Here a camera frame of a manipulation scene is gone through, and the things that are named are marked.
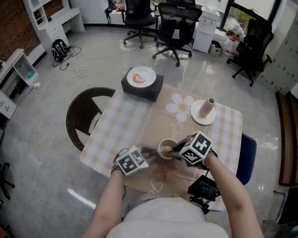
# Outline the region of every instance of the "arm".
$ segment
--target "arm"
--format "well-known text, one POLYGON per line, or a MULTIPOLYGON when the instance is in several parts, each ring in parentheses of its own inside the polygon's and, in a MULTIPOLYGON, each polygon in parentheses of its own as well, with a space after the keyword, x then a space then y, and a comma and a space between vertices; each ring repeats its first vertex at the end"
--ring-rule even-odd
POLYGON ((213 153, 207 155, 205 164, 226 206, 233 238, 263 238, 253 204, 241 182, 213 153))
POLYGON ((121 222, 125 178, 114 170, 96 206, 93 219, 81 238, 105 238, 121 222))

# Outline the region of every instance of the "wicker chair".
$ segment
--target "wicker chair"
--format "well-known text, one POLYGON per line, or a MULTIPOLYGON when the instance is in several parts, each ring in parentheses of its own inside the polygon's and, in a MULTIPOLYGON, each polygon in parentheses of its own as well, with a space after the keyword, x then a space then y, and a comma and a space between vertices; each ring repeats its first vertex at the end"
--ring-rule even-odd
POLYGON ((106 87, 94 87, 80 93, 71 103, 66 115, 66 128, 73 144, 82 151, 83 143, 80 141, 76 129, 90 136, 89 127, 95 116, 102 111, 92 98, 98 96, 113 97, 115 90, 106 87))

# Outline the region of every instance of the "black backpack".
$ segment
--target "black backpack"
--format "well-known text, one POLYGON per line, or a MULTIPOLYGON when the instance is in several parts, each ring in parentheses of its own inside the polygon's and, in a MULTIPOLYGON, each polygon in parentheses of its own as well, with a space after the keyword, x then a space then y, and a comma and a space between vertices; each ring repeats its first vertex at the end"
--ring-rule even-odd
POLYGON ((54 57, 54 61, 61 62, 65 57, 69 55, 70 47, 65 44, 61 39, 57 39, 52 44, 51 53, 54 57))

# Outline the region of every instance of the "blue chair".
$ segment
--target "blue chair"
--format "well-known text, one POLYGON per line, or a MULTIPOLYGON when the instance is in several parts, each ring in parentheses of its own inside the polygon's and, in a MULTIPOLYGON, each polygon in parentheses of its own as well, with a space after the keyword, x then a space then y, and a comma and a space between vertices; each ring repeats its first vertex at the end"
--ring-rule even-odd
POLYGON ((242 143, 240 147, 239 161, 236 177, 245 185, 249 182, 256 156, 256 141, 242 133, 242 143))

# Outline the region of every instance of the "white plate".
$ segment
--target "white plate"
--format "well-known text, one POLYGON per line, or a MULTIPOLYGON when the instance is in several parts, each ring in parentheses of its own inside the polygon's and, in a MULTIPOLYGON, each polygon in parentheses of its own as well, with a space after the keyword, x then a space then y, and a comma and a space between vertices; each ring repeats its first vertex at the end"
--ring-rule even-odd
POLYGON ((205 101, 202 100, 193 102, 190 112, 194 121, 201 125, 209 125, 214 122, 215 117, 217 116, 217 111, 215 110, 215 108, 212 108, 211 112, 206 117, 200 116, 200 109, 204 102, 205 101))
POLYGON ((142 88, 152 85, 155 82, 155 72, 153 69, 145 66, 139 66, 131 69, 127 75, 127 81, 134 87, 142 88), (144 83, 134 82, 134 75, 138 74, 144 79, 144 83))

